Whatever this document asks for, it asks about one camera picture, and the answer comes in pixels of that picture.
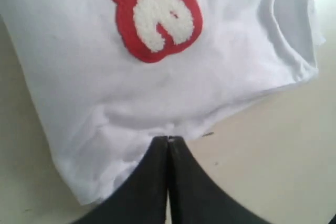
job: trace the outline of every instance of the white fabric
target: white fabric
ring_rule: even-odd
[[[107,198],[152,137],[197,138],[318,73],[312,0],[197,1],[198,40],[147,64],[123,45],[112,0],[0,0],[54,162],[82,204]]]

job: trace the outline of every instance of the floor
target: floor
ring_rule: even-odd
[[[327,39],[319,79],[189,143],[221,188],[274,224],[327,224],[336,213],[336,1],[317,0],[317,8]],[[54,169],[2,23],[0,57],[0,224],[69,223],[90,207],[78,205]]]

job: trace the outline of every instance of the embroidered patch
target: embroidered patch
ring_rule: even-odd
[[[202,32],[196,0],[114,0],[119,33],[129,52],[154,63],[188,48]]]

